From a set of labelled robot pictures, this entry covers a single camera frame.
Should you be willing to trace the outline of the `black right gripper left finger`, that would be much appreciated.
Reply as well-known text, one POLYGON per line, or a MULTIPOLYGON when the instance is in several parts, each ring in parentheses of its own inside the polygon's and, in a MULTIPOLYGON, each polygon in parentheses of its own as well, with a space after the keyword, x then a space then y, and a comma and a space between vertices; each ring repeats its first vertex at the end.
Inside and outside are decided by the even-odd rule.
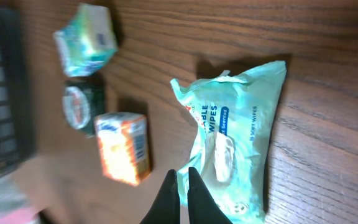
POLYGON ((140 224, 180 224, 180 198, 175 170, 167 172, 150 210, 140 224))

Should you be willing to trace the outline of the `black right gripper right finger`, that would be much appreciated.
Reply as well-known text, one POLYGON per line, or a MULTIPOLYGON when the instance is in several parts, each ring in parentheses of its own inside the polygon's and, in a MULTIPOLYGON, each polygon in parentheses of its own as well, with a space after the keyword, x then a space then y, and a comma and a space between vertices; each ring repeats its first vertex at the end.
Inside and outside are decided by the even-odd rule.
POLYGON ((190 224, 231 224, 212 198, 199 172, 188 169, 188 213, 190 224))

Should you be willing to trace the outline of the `teal wet wipes pack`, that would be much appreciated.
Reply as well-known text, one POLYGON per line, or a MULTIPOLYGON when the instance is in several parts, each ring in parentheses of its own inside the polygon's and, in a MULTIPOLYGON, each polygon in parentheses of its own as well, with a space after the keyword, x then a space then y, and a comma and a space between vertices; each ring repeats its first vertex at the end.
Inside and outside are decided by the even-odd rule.
POLYGON ((264 169, 286 74, 286 63, 277 60, 234 76, 225 70, 188 87, 171 80, 198 125, 189 161, 177 172, 181 205, 189 204, 188 171, 194 167, 232 223, 265 221, 264 169))

